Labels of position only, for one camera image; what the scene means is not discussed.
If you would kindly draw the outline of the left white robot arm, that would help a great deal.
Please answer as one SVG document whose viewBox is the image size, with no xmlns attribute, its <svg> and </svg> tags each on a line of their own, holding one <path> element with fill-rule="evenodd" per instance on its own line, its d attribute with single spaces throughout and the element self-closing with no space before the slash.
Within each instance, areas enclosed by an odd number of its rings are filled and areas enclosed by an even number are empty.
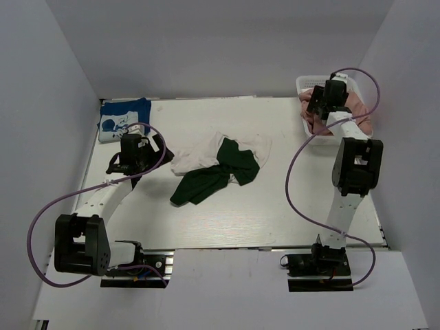
<svg viewBox="0 0 440 330">
<path fill-rule="evenodd" d="M 120 151 L 110 160 L 104 186 L 72 214 L 55 223 L 54 267 L 58 272 L 104 276 L 123 267 L 139 274 L 145 266 L 137 241 L 110 241 L 106 225 L 122 201 L 133 192 L 142 176 L 169 163 L 173 153 L 162 136 L 125 133 Z"/>
</svg>

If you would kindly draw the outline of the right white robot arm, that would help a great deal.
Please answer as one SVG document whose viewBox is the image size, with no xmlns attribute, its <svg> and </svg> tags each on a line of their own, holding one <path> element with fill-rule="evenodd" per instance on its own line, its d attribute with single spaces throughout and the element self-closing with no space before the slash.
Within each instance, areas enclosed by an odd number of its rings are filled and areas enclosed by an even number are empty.
<svg viewBox="0 0 440 330">
<path fill-rule="evenodd" d="M 340 141 L 331 174 L 335 188 L 325 227 L 312 247 L 311 268 L 326 274 L 345 255 L 346 234 L 358 206 L 378 183 L 384 145 L 372 140 L 345 105 L 347 81 L 332 76 L 313 89 L 307 111 L 316 114 Z"/>
</svg>

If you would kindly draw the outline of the pink t shirt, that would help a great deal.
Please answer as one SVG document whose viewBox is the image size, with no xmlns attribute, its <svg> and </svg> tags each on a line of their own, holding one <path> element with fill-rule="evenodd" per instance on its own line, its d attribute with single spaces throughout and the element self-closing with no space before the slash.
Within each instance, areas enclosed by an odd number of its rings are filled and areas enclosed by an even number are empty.
<svg viewBox="0 0 440 330">
<path fill-rule="evenodd" d="M 316 114 L 310 114 L 307 112 L 307 107 L 309 105 L 312 92 L 313 89 L 304 90 L 298 96 L 299 101 L 301 102 L 301 117 L 306 121 L 307 128 L 311 134 L 316 133 L 325 126 L 322 120 Z M 366 115 L 369 110 L 354 91 L 349 92 L 345 106 L 350 109 L 353 116 L 362 115 L 361 118 L 358 118 L 355 121 L 363 133 L 372 136 L 373 125 L 370 116 Z"/>
</svg>

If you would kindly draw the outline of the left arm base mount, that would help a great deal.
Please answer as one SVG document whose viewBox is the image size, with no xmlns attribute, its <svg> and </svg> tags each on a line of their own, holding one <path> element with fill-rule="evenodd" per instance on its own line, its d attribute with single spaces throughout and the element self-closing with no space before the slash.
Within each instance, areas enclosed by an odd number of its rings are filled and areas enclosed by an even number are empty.
<svg viewBox="0 0 440 330">
<path fill-rule="evenodd" d="M 110 244 L 111 260 L 101 288 L 163 289 L 171 279 L 174 253 L 145 250 L 136 241 Z"/>
</svg>

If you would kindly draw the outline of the white and green t shirt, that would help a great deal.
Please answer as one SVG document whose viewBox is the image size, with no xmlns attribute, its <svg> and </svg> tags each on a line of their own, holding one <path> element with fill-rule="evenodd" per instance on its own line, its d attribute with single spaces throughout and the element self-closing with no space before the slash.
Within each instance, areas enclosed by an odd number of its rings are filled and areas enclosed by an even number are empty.
<svg viewBox="0 0 440 330">
<path fill-rule="evenodd" d="M 253 182 L 271 149 L 272 139 L 264 134 L 233 138 L 216 132 L 193 147 L 176 151 L 170 169 L 181 181 L 170 202 L 197 205 L 230 183 Z"/>
</svg>

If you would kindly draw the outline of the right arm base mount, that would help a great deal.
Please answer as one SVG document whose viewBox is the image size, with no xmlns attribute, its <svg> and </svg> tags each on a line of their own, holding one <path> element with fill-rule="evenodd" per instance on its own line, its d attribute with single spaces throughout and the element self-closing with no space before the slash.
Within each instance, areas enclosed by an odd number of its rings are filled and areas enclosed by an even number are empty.
<svg viewBox="0 0 440 330">
<path fill-rule="evenodd" d="M 287 270 L 288 290 L 291 293 L 353 290 L 351 269 L 344 247 L 332 248 L 317 239 L 310 252 L 285 254 L 279 263 Z"/>
</svg>

